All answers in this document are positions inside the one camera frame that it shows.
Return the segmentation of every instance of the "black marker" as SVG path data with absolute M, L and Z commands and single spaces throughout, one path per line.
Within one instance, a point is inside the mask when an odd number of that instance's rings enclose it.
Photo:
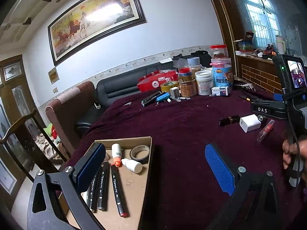
M 115 164 L 111 164 L 111 176 L 118 213 L 120 217 L 127 217 L 128 213 L 126 212 L 125 207 L 125 197 L 121 187 L 118 168 L 115 166 Z
M 97 211 L 97 200 L 96 200 L 96 203 L 94 203 L 94 200 L 95 200 L 95 194 L 97 191 L 96 188 L 97 188 L 98 174 L 99 174 L 99 171 L 95 174 L 92 180 L 90 194 L 88 195 L 88 207 L 91 209 L 92 212 Z
M 99 177 L 98 209 L 106 211 L 108 202 L 110 164 L 104 162 Z

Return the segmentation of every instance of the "fabric blanket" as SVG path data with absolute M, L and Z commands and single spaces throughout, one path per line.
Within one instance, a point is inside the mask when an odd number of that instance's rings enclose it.
M 214 143 L 234 163 L 250 172 L 270 170 L 276 179 L 283 226 L 302 209 L 302 186 L 296 191 L 284 175 L 282 143 L 285 122 L 276 121 L 261 142 L 258 130 L 244 133 L 238 123 L 221 127 L 218 120 L 251 114 L 250 102 L 234 91 L 229 97 L 195 96 L 181 102 L 141 106 L 151 92 L 116 100 L 89 129 L 67 165 L 75 165 L 94 140 L 151 136 L 154 158 L 143 221 L 152 229 L 205 229 L 229 195 L 222 192 L 204 154 Z

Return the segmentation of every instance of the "pen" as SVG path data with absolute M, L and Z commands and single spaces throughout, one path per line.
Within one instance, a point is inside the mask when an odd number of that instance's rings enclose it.
M 90 210 L 92 212 L 96 212 L 97 211 L 97 200 L 95 200 L 95 194 L 97 194 L 97 180 L 98 180 L 98 173 L 99 171 L 95 174 L 92 183 L 91 183 L 91 188 L 90 188 L 90 194 L 88 197 L 88 207 L 90 208 Z
M 252 99 L 252 98 L 247 98 L 247 97 L 243 97 L 243 96 L 240 96 L 240 95 L 238 95 L 238 97 L 240 97 L 240 98 L 242 98 L 242 99 L 245 99 L 245 100 L 247 100 L 247 101 L 250 101 L 250 102 L 255 101 L 255 100 Z
M 108 202 L 110 164 L 104 162 L 99 177 L 98 209 L 106 211 Z
M 115 166 L 115 164 L 111 164 L 111 176 L 118 213 L 120 217 L 127 217 L 128 213 L 125 207 L 125 197 L 121 187 L 118 168 Z
M 162 94 L 160 91 L 157 91 L 156 93 L 154 94 L 151 94 L 150 96 L 148 96 L 147 98 L 145 98 L 144 100 L 141 101 L 141 103 L 145 103 L 147 102 L 148 100 L 150 100 L 151 98 L 153 98 L 154 96 L 158 95 L 158 94 Z
M 141 104 L 142 104 L 143 107 L 145 107 L 145 106 L 149 105 L 150 103 L 155 102 L 156 99 L 157 99 L 157 97 L 160 97 L 160 96 L 162 96 L 162 95 L 164 95 L 164 94 L 166 94 L 166 92 L 163 92 L 162 94 L 161 94 L 161 93 L 160 93 L 160 94 L 157 94 L 157 95 L 155 95 L 154 97 L 152 97 L 150 100 L 147 100 L 147 101 L 145 101 L 145 102 L 142 102 Z

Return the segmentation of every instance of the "cardboard box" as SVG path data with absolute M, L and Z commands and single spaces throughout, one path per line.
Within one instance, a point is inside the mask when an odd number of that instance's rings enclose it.
M 230 94 L 230 89 L 228 86 L 216 86 L 211 88 L 212 94 L 216 96 L 228 96 Z
M 128 158 L 130 150 L 134 147 L 144 144 L 150 146 L 149 162 L 143 165 L 143 169 L 140 173 L 135 174 L 128 170 L 125 166 L 119 168 L 119 175 L 122 182 L 122 188 L 124 191 L 127 208 L 129 211 L 129 217 L 122 218 L 118 214 L 117 206 L 115 203 L 113 186 L 111 182 L 111 175 L 109 177 L 109 195 L 108 195 L 108 208 L 107 211 L 97 210 L 97 213 L 93 213 L 97 220 L 104 226 L 106 230 L 116 229 L 129 229 L 137 230 L 140 227 L 142 219 L 142 212 L 144 207 L 144 198 L 146 194 L 146 186 L 148 184 L 148 173 L 150 164 L 152 162 L 152 138 L 149 137 L 137 137 L 137 138 L 123 138 L 123 139 L 109 139 L 109 140 L 97 140 L 95 142 L 102 143 L 110 159 L 108 162 L 113 163 L 111 146 L 112 144 L 120 144 L 122 147 L 122 158 Z M 79 228 L 76 220 L 74 219 L 71 211 L 69 210 L 67 215 L 68 222 L 74 227 Z
M 234 41 L 235 45 L 238 44 L 238 46 L 236 46 L 236 50 L 239 50 L 240 52 L 253 52 L 254 51 L 252 43 L 253 37 L 254 37 L 253 32 L 251 31 L 245 32 L 244 39 Z

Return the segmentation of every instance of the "hand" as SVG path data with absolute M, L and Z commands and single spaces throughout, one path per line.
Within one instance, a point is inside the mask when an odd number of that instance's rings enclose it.
M 300 156 L 301 158 L 305 161 L 304 164 L 304 174 L 302 175 L 302 179 L 307 183 L 307 139 L 300 140 L 299 141 L 299 146 L 300 146 Z M 286 170 L 291 162 L 291 154 L 297 154 L 297 146 L 296 143 L 294 144 L 289 144 L 288 140 L 286 139 L 283 144 L 282 144 L 282 149 L 284 150 L 284 153 L 282 155 L 283 159 L 283 166 L 284 169 Z

